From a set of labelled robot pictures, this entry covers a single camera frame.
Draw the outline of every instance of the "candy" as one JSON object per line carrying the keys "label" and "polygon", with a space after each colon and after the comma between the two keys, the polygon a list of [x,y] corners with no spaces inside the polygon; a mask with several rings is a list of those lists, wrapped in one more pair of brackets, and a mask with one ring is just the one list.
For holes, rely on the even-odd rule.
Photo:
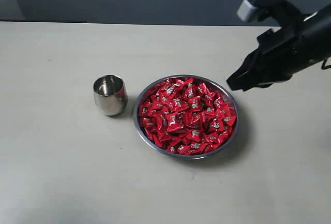
{"label": "candy", "polygon": [[148,139],[169,153],[209,153],[233,133],[234,108],[205,83],[168,79],[146,94],[138,110],[139,124]]}

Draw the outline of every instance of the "bowl rim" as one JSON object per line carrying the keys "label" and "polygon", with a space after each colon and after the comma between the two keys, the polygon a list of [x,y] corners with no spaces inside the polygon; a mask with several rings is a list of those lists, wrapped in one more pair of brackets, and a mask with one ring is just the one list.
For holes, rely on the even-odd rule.
{"label": "bowl rim", "polygon": [[[227,97],[229,98],[229,100],[233,103],[234,109],[236,111],[237,114],[237,118],[236,118],[236,126],[234,128],[234,132],[231,135],[231,137],[226,141],[226,143],[224,143],[223,145],[221,145],[219,148],[209,152],[209,153],[204,153],[204,154],[197,154],[197,155],[182,155],[182,154],[175,154],[175,153],[170,153],[167,150],[164,150],[160,147],[158,147],[157,145],[155,145],[151,140],[149,140],[147,138],[147,136],[144,134],[144,132],[142,131],[140,125],[139,125],[139,121],[138,121],[138,108],[140,105],[140,101],[143,98],[143,96],[145,95],[146,91],[149,90],[151,87],[153,87],[154,85],[161,83],[162,81],[168,79],[168,78],[179,78],[179,77],[189,77],[189,78],[195,78],[195,79],[199,79],[199,80],[203,80],[206,81],[208,83],[213,84],[214,86],[218,87],[220,90],[222,90]],[[133,108],[133,122],[134,122],[134,126],[136,127],[138,134],[140,135],[140,137],[145,141],[145,143],[147,143],[147,145],[149,145],[151,148],[157,150],[160,153],[163,153],[165,155],[169,155],[171,157],[175,157],[175,158],[181,158],[181,159],[200,159],[200,158],[205,158],[211,155],[214,155],[218,152],[220,152],[221,150],[225,149],[226,147],[229,146],[229,144],[235,139],[235,137],[237,136],[237,134],[239,133],[239,120],[240,120],[240,113],[239,113],[239,107],[237,102],[235,101],[235,99],[233,98],[233,96],[225,89],[223,88],[221,85],[219,85],[218,83],[204,78],[204,77],[199,77],[199,76],[195,76],[195,75],[188,75],[188,74],[178,74],[178,75],[172,75],[172,76],[168,76],[168,77],[163,77],[159,80],[156,80],[155,82],[151,83],[150,85],[148,85],[138,96],[138,98],[136,99],[136,102],[134,104],[134,108]]]}

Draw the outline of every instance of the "robotic arm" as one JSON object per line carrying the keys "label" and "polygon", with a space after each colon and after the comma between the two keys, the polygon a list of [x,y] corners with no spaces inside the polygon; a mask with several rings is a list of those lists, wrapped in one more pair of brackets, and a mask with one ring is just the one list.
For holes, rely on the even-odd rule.
{"label": "robotic arm", "polygon": [[313,14],[303,14],[287,0],[244,0],[237,12],[241,20],[274,18],[281,29],[257,37],[259,46],[228,79],[233,91],[269,87],[331,56],[331,4]]}

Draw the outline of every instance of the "cup rim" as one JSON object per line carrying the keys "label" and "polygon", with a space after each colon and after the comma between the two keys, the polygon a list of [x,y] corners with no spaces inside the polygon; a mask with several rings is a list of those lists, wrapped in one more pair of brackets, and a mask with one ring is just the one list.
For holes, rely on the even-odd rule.
{"label": "cup rim", "polygon": [[[110,77],[110,76],[117,77],[118,79],[121,80],[121,82],[122,82],[122,87],[120,88],[120,90],[114,92],[112,95],[101,95],[101,94],[97,93],[96,90],[95,90],[95,86],[96,86],[97,82],[98,82],[99,80],[101,80],[102,78]],[[104,76],[98,78],[97,80],[95,80],[95,81],[94,81],[94,84],[93,84],[93,92],[94,92],[94,94],[96,94],[96,95],[98,95],[98,96],[103,96],[103,97],[108,97],[108,96],[116,95],[116,94],[118,94],[119,92],[121,92],[121,90],[123,90],[123,88],[124,88],[124,81],[123,81],[123,79],[122,79],[121,77],[117,76],[117,75],[114,75],[114,74],[112,74],[112,75],[104,75]]]}

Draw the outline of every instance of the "wrapped candy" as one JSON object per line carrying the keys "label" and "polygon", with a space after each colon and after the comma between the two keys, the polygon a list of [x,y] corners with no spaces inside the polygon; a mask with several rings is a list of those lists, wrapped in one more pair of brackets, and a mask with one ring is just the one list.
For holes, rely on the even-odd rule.
{"label": "wrapped candy", "polygon": [[151,88],[138,116],[148,139],[183,155],[209,153],[222,146],[237,117],[219,92],[205,83],[195,85],[193,78],[168,79]]}

